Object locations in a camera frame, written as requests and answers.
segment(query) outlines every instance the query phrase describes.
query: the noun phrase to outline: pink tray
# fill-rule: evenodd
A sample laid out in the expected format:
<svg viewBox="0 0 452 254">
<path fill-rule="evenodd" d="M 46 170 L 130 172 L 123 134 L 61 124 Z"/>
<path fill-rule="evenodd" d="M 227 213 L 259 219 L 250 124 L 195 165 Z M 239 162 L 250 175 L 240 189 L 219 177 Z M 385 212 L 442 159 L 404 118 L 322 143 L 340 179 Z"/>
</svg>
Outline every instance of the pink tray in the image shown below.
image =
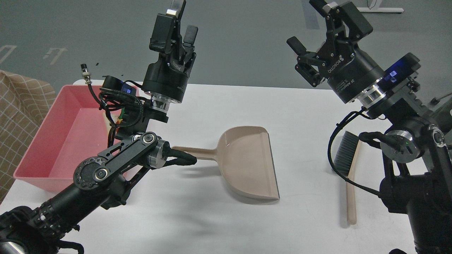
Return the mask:
<svg viewBox="0 0 452 254">
<path fill-rule="evenodd" d="M 99 93 L 100 86 L 93 86 Z M 83 160 L 107 148 L 104 112 L 86 85 L 65 85 L 25 152 L 14 178 L 50 192 L 72 183 Z"/>
</svg>

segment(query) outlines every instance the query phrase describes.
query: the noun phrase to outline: gray floor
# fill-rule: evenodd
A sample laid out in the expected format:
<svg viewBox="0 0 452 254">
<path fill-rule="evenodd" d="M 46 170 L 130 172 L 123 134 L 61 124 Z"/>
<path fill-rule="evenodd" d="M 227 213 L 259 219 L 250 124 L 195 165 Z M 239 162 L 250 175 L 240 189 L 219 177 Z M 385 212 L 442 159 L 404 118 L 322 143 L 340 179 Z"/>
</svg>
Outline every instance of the gray floor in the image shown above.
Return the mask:
<svg viewBox="0 0 452 254">
<path fill-rule="evenodd" d="M 366 6 L 365 0 L 353 2 Z M 17 47 L 0 69 L 47 81 L 57 91 L 81 78 L 80 63 L 97 79 L 142 80 L 157 59 L 148 49 L 155 17 L 170 3 L 2 0 L 0 48 Z M 360 47 L 383 69 L 407 52 L 420 58 L 418 97 L 425 103 L 451 92 L 452 1 L 384 0 L 382 7 L 405 12 L 365 14 L 374 32 Z M 182 31 L 187 24 L 199 27 L 190 83 L 310 88 L 294 71 L 295 56 L 285 42 L 295 35 L 315 51 L 325 39 L 324 20 L 307 0 L 187 0 L 182 22 Z M 58 50 L 44 58 L 50 48 L 66 50 L 54 61 Z M 5 47 L 0 59 L 8 51 Z"/>
</svg>

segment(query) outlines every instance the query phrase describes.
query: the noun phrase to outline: brush bristles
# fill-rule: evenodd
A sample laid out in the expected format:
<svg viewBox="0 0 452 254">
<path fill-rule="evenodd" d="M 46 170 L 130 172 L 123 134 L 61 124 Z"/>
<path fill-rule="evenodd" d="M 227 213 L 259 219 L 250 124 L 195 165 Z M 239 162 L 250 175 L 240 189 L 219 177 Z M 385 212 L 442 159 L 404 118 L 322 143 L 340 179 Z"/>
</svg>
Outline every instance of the brush bristles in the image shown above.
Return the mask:
<svg viewBox="0 0 452 254">
<path fill-rule="evenodd" d="M 359 138 L 351 132 L 345 132 L 339 145 L 334 166 L 343 175 L 348 176 L 355 156 Z"/>
</svg>

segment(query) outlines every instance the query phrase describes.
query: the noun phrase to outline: dustpan handle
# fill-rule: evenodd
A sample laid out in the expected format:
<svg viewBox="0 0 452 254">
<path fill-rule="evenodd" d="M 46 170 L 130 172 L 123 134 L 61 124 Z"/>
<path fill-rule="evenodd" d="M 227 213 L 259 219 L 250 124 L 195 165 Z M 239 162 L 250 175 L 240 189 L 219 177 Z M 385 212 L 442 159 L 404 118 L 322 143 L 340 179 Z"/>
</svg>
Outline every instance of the dustpan handle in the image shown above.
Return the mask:
<svg viewBox="0 0 452 254">
<path fill-rule="evenodd" d="M 198 160 L 217 160 L 216 149 L 202 149 L 193 147 L 173 146 L 172 149 L 189 153 L 195 156 Z"/>
</svg>

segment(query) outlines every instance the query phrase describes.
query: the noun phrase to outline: dustpan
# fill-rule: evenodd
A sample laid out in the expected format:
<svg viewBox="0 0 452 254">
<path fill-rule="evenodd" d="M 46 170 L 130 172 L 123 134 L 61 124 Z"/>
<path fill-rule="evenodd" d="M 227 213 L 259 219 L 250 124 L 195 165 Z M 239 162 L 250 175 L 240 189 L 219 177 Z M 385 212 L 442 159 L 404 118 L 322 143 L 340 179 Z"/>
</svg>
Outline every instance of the dustpan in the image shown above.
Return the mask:
<svg viewBox="0 0 452 254">
<path fill-rule="evenodd" d="M 215 149 L 175 146 L 199 160 L 214 160 L 231 189 L 249 198 L 279 199 L 268 132 L 239 126 L 225 131 Z"/>
</svg>

